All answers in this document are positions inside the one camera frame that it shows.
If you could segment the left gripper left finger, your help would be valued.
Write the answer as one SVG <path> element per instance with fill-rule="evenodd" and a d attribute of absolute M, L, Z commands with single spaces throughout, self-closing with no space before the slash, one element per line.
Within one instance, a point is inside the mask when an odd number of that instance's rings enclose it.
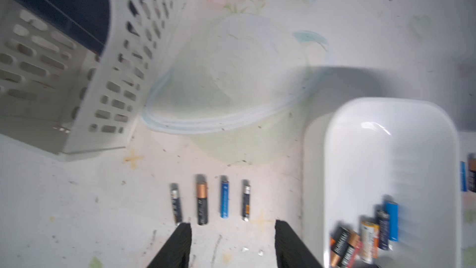
<path fill-rule="evenodd" d="M 191 245 L 191 224 L 179 224 L 147 268 L 188 268 Z"/>

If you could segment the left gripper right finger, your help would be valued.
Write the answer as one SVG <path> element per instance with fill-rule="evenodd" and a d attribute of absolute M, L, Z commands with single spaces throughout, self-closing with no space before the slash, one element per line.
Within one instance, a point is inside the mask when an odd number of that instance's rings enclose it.
<path fill-rule="evenodd" d="M 291 226 L 282 220 L 275 222 L 275 250 L 279 268 L 322 268 Z"/>

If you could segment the dark grey battery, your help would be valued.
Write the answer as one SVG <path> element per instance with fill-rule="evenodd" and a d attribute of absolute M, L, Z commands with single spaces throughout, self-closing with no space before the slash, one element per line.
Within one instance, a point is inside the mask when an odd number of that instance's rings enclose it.
<path fill-rule="evenodd" d="M 182 215 L 182 205 L 180 200 L 180 192 L 178 184 L 171 184 L 171 202 L 172 202 L 172 211 L 174 215 L 174 222 L 178 226 L 183 222 Z"/>

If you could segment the black copper battery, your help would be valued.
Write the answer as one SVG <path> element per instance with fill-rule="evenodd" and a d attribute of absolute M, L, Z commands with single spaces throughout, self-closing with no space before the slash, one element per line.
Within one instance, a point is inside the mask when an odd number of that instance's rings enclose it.
<path fill-rule="evenodd" d="M 197 184 L 197 218 L 198 225 L 208 224 L 208 188 L 205 181 Z"/>
<path fill-rule="evenodd" d="M 476 154 L 471 153 L 467 160 L 467 187 L 468 191 L 476 192 Z"/>

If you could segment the small blue battery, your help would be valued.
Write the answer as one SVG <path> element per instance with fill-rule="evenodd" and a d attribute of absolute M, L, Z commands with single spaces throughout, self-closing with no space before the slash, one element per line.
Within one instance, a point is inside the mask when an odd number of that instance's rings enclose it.
<path fill-rule="evenodd" d="M 221 180 L 221 218 L 229 217 L 229 181 L 227 178 Z"/>

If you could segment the white plastic storage box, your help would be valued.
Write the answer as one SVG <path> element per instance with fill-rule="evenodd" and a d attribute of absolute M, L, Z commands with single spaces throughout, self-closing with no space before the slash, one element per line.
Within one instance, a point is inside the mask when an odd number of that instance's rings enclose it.
<path fill-rule="evenodd" d="M 399 239 L 382 268 L 461 266 L 461 186 L 456 128 L 421 100 L 361 98 L 314 119 L 303 140 L 303 240 L 330 265 L 339 225 L 359 230 L 385 200 L 399 206 Z"/>

